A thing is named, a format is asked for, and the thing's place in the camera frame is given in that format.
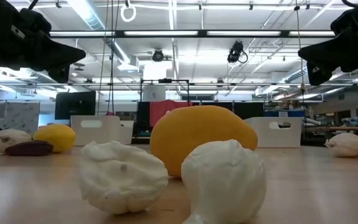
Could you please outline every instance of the hanging wire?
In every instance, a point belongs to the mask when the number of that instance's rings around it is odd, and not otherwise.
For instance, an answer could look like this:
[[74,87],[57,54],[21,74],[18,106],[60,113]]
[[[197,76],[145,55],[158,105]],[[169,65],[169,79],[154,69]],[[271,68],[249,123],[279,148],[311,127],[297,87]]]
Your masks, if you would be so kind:
[[[111,8],[111,28],[113,28],[114,20],[112,19],[112,15],[114,12],[114,8]],[[118,7],[117,7],[117,13],[116,13],[116,25],[113,29],[113,32],[116,33],[117,31],[117,25],[118,25]],[[111,111],[113,115],[115,115],[114,111],[114,53],[116,52],[116,38],[112,40],[112,49],[111,49],[111,73],[110,73],[110,88],[109,88],[109,101],[107,104],[107,111],[110,109],[110,98],[111,98]]]
[[357,7],[357,4],[351,3],[347,0],[342,0],[343,4],[349,6],[349,7]]
[[[296,11],[296,26],[298,29],[298,41],[299,41],[299,50],[302,48],[302,44],[301,44],[301,31],[300,31],[300,22],[299,22],[299,5],[298,5],[298,0],[295,0],[295,8],[294,10]],[[303,133],[303,138],[305,138],[306,136],[306,106],[305,106],[305,91],[306,91],[306,87],[305,87],[305,78],[303,77],[303,59],[301,58],[301,78],[302,78],[302,83],[301,83],[301,93],[302,93],[302,106],[303,106],[303,127],[305,129],[304,133]]]
[[[109,8],[106,7],[106,22],[104,23],[104,27],[105,27],[105,29],[104,29],[104,38],[106,38],[106,36],[107,36],[107,20],[108,19],[109,19]],[[105,56],[105,51],[104,50],[106,50],[106,44],[103,44],[102,69],[101,69],[101,72],[100,72],[98,112],[97,112],[97,115],[99,115],[99,111],[100,111],[100,95],[101,95],[101,90],[102,90],[102,78],[103,78],[103,67],[104,67],[104,56]]]

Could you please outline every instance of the table surface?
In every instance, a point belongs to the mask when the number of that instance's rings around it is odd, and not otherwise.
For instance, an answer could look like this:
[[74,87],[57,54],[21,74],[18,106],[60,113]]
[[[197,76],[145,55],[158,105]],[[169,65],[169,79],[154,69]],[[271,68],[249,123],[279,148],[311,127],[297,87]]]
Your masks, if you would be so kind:
[[[323,147],[257,152],[265,161],[268,190],[251,223],[358,224],[358,159],[333,158]],[[115,217],[82,201],[77,149],[47,157],[0,155],[0,223],[176,224],[189,212],[180,180],[170,180],[148,211]]]

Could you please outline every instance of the white plastic bin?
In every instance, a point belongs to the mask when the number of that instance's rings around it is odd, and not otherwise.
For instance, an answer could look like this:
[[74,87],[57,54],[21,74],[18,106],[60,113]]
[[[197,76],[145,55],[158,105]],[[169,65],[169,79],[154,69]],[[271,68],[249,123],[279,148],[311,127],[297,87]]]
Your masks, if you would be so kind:
[[[244,121],[258,135],[258,147],[300,147],[303,118],[258,117]],[[290,124],[289,128],[279,125]]]
[[120,127],[119,142],[121,144],[131,144],[134,121],[121,121],[121,125],[123,126]]
[[71,116],[71,128],[76,134],[75,146],[120,140],[121,122],[117,116]]

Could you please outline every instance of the yellow lemon-shaped object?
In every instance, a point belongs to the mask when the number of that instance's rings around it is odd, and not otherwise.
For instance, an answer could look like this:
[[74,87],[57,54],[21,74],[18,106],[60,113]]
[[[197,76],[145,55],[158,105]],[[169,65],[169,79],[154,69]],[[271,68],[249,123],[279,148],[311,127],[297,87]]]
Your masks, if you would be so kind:
[[72,149],[75,133],[65,124],[50,124],[35,132],[34,140],[49,142],[53,144],[53,153],[61,153]]
[[150,151],[164,162],[170,176],[181,177],[181,164],[193,149],[230,139],[246,149],[258,145],[255,131],[232,111],[220,106],[191,106],[175,109],[157,122]]

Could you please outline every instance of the white foam object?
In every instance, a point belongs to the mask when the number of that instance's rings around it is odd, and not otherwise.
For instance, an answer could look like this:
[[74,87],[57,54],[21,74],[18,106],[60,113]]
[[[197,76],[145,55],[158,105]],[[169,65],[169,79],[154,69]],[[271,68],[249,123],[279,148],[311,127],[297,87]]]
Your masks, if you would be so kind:
[[358,136],[341,133],[326,141],[331,154],[336,157],[358,157]]
[[0,152],[5,153],[5,149],[19,143],[29,142],[32,138],[24,131],[16,129],[5,129],[0,131]]
[[185,224],[244,223],[266,194],[263,160],[236,140],[198,146],[181,165],[191,202]]
[[81,150],[80,190],[92,206],[111,213],[140,212],[168,184],[164,163],[142,149],[113,141]]

